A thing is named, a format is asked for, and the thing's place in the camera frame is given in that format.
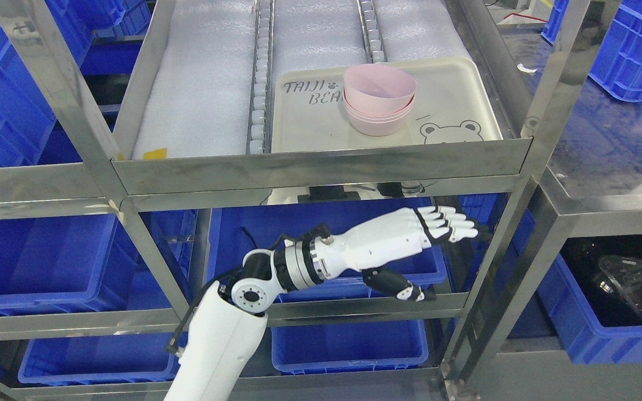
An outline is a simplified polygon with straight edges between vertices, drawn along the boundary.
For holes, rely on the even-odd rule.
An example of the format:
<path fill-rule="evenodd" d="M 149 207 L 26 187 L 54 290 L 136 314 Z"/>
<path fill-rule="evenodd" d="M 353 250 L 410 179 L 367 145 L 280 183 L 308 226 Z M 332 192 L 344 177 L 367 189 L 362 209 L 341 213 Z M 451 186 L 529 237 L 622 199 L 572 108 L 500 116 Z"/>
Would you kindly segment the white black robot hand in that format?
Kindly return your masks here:
<path fill-rule="evenodd" d="M 400 208 L 350 228 L 310 247 L 324 279 L 344 271 L 361 272 L 364 283 L 402 301 L 432 300 L 420 286 L 386 267 L 444 242 L 476 238 L 479 230 L 466 215 L 447 206 Z"/>

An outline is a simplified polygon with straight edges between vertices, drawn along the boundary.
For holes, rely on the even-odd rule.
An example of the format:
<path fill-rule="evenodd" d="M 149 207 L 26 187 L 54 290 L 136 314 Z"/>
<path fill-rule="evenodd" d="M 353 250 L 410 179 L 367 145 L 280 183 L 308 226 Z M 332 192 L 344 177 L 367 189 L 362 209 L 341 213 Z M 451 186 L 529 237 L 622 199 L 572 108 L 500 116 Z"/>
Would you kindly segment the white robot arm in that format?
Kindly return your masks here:
<path fill-rule="evenodd" d="M 219 282 L 206 290 L 188 327 L 188 342 L 180 357 L 180 369 L 168 391 L 167 400 L 226 400 L 266 330 L 265 310 L 283 288 L 274 269 L 273 252 L 253 250 L 243 260 L 245 267 L 263 261 L 270 280 L 244 279 L 235 290 L 259 295 L 259 300 L 242 297 L 232 304 L 217 293 Z"/>

